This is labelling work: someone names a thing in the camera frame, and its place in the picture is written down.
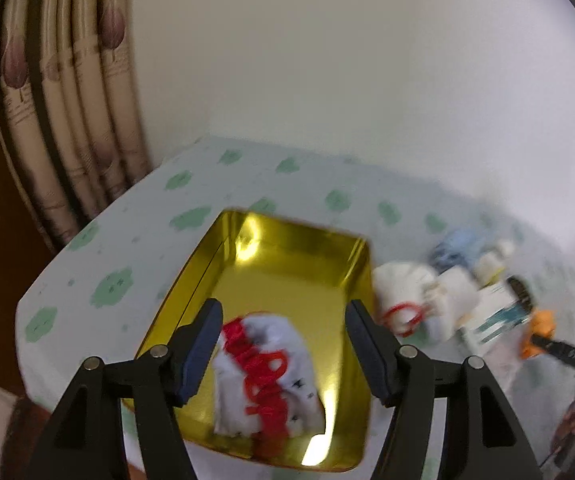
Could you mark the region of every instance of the beige curtain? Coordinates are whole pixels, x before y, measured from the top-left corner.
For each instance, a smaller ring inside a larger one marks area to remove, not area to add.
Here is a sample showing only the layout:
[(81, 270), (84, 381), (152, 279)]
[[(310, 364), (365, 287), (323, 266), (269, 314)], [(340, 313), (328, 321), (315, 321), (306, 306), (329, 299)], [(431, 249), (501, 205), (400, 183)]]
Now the beige curtain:
[(58, 250), (151, 171), (130, 51), (129, 0), (1, 0), (0, 139)]

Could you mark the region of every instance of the orange clip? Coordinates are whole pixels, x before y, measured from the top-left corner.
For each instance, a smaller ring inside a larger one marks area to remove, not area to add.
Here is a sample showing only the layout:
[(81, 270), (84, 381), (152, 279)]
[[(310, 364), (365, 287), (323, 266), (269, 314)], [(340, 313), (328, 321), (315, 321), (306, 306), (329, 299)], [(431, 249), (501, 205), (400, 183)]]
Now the orange clip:
[(532, 314), (532, 319), (529, 323), (529, 329), (523, 341), (523, 348), (521, 349), (521, 358), (529, 359), (535, 355), (546, 353), (545, 350), (535, 346), (531, 343), (532, 334), (540, 335), (551, 339), (554, 337), (556, 330), (556, 322), (554, 320), (554, 312), (552, 310), (537, 310)]

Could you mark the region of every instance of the gold metal tray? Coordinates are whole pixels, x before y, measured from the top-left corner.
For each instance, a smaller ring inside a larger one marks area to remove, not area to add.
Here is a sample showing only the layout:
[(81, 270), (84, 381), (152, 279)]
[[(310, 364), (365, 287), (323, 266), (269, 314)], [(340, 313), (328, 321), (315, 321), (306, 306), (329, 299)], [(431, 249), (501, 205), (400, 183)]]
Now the gold metal tray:
[[(189, 324), (207, 298), (223, 304), (224, 321), (249, 312), (286, 316), (312, 356), (325, 434), (289, 440), (271, 465), (346, 471), (363, 457), (370, 392), (344, 329), (349, 300), (373, 308), (365, 240), (279, 218), (223, 211), (167, 294), (137, 356), (166, 343)], [(252, 441), (213, 433), (214, 374), (208, 366), (199, 393), (176, 410), (183, 436), (246, 460)]]

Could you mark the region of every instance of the light blue fabric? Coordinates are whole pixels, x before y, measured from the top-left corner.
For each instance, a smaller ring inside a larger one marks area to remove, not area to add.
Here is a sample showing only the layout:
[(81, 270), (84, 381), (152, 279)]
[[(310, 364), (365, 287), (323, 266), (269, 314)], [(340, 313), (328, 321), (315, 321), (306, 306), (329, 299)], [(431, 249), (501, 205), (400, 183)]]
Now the light blue fabric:
[(483, 254), (485, 240), (470, 229), (455, 229), (449, 233), (429, 256), (429, 264), (442, 274), (452, 267), (461, 266), (474, 270)]

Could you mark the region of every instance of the table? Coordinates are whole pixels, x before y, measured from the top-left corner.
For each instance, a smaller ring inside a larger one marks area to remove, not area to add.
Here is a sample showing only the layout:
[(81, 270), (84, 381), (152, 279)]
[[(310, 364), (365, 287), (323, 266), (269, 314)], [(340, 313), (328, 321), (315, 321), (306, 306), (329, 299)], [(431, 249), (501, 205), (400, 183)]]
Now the table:
[[(251, 208), (347, 230), (371, 241), (373, 264), (425, 261), (451, 228), (509, 237), (508, 270), (523, 276), (539, 306), (556, 312), (557, 337), (575, 345), (575, 271), (531, 227), (470, 198), (352, 156), (323, 156), (246, 140), (206, 137), (164, 163), (92, 221), (46, 267), (21, 299), (18, 359), (29, 396), (52, 410), (90, 355), (133, 358), (167, 290), (225, 208)], [(429, 346), (432, 358), (462, 362), (455, 338)], [(537, 460), (575, 390), (573, 370), (549, 356), (525, 362), (507, 389)], [(424, 479), (436, 478), (445, 419), (437, 401)], [(188, 444), (203, 479), (368, 478), (391, 418), (373, 402), (363, 462), (343, 474), (297, 472), (229, 458)], [(123, 412), (126, 452), (141, 466), (135, 420)]]

